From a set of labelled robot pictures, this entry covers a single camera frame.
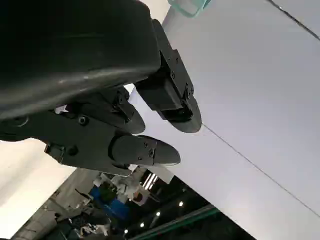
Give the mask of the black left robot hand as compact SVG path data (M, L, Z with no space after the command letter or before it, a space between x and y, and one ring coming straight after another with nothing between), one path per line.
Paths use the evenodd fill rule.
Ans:
M2 141L33 138L62 165L119 176L179 164L173 146L143 135L128 84L177 130L200 130L186 67L143 2L1 1Z

